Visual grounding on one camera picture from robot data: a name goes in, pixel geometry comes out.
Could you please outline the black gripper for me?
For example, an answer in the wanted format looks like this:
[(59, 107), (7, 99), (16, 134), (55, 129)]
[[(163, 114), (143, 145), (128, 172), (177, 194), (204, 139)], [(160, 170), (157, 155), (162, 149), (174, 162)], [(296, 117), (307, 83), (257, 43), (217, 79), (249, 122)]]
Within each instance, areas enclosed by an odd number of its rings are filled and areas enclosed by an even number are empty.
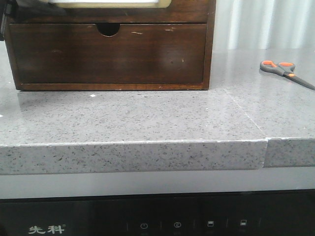
[(6, 18), (11, 14), (11, 1), (0, 0), (0, 41), (4, 41)]

